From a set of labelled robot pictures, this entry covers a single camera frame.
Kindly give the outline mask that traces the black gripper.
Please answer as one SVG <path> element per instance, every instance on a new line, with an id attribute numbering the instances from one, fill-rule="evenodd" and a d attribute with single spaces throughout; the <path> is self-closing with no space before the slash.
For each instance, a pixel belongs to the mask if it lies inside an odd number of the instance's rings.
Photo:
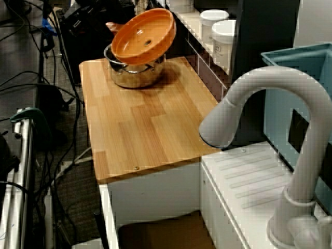
<path id="1" fill-rule="evenodd" d="M 112 38 L 111 31 L 95 16 L 93 9 L 90 9 L 86 12 L 86 20 L 89 26 L 94 30 L 100 39 Z"/>

